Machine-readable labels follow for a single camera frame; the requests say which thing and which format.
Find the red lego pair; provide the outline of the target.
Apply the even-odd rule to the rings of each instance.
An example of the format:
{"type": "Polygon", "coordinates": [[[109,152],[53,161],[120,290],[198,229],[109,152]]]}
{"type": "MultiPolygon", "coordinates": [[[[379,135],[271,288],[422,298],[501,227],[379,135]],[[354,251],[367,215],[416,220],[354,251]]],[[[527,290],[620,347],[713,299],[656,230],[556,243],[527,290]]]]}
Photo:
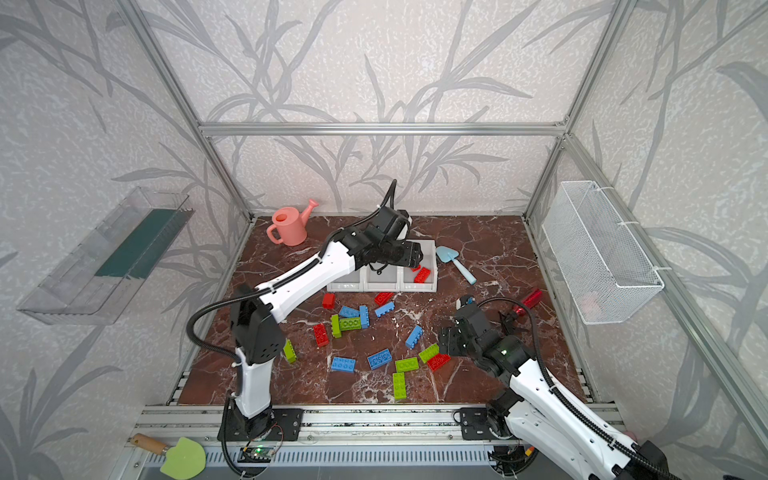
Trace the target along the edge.
{"type": "Polygon", "coordinates": [[[330,343],[327,329],[324,324],[314,325],[313,334],[314,334],[316,345],[318,347],[324,347],[330,343]]]}

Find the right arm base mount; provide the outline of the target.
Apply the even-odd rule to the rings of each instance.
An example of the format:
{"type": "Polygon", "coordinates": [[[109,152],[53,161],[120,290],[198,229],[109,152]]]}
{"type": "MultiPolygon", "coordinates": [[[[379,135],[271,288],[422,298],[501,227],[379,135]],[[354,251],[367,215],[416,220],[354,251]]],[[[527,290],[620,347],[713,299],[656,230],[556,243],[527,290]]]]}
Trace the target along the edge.
{"type": "Polygon", "coordinates": [[[489,416],[486,407],[463,407],[457,410],[454,421],[459,424],[461,437],[465,441],[507,440],[512,437],[506,427],[489,416]]]}

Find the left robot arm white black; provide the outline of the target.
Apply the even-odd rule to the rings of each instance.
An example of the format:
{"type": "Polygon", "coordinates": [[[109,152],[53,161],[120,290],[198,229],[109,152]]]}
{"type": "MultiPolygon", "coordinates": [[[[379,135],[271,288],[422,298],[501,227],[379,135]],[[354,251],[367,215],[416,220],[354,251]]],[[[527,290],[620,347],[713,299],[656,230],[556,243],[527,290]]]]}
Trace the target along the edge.
{"type": "Polygon", "coordinates": [[[271,430],[275,423],[272,367],[286,343],[280,324],[305,300],[354,271],[371,264],[417,266],[423,253],[418,243],[407,238],[411,224],[407,211],[382,204],[363,219],[333,231],[316,254],[288,272],[191,315],[186,324],[189,340],[228,357],[235,370],[236,390],[228,395],[232,405],[224,410],[223,427],[233,419],[240,435],[249,440],[271,430]],[[230,309],[233,350],[213,345],[195,333],[202,317],[224,307],[230,309]]]}

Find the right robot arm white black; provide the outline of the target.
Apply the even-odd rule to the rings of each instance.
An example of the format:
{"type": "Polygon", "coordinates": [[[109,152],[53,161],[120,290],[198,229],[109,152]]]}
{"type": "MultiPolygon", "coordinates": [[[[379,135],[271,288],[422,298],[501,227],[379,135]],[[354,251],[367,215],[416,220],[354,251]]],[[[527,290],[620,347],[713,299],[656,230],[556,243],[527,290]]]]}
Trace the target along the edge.
{"type": "Polygon", "coordinates": [[[507,297],[457,301],[449,340],[441,344],[472,360],[506,388],[487,403],[491,431],[532,446],[573,479],[674,479],[665,454],[655,444],[637,443],[605,422],[556,380],[541,352],[537,316],[507,297]],[[504,335],[483,306],[505,302],[526,312],[533,346],[504,335]]]}

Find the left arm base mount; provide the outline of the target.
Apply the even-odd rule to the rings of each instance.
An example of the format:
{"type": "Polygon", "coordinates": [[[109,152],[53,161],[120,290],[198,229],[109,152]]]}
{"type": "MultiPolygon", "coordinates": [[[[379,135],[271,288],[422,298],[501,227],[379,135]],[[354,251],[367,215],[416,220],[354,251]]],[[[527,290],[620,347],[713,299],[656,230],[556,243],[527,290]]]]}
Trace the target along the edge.
{"type": "Polygon", "coordinates": [[[256,417],[246,418],[237,408],[229,406],[222,416],[217,434],[219,441],[237,442],[266,440],[296,441],[302,425],[301,408],[267,408],[256,417]]]}

